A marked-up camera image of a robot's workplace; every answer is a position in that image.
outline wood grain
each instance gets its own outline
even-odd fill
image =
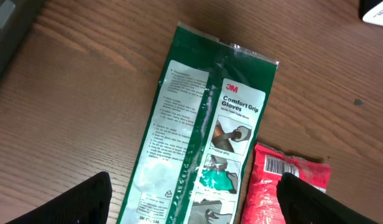
[[[383,27],[358,0],[48,0],[0,83],[0,223],[101,170],[115,223],[178,21],[280,60],[259,140],[383,223]]]

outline product label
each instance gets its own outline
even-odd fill
[[[265,93],[225,78],[184,223],[232,223]]]
[[[165,223],[208,75],[169,63],[121,223]]]
[[[265,155],[264,171],[280,176],[283,175],[285,172],[289,172],[299,177],[299,170],[298,167],[296,167],[296,165],[289,164],[284,160],[268,155]]]

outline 3m comfort grip gloves package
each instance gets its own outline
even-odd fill
[[[277,66],[179,24],[118,223],[234,223]]]

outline red package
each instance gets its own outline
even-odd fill
[[[241,224],[285,224],[277,201],[276,186],[284,172],[290,172],[322,192],[330,180],[330,166],[287,157],[264,146],[255,147],[256,158]]]

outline transparent plastic wrap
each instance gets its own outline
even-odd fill
[[[330,180],[329,165],[308,162],[300,157],[287,157],[279,151],[257,145],[241,224],[285,224],[277,200],[277,184],[289,172],[322,192]]]
[[[118,223],[234,223],[277,66],[179,23]]]

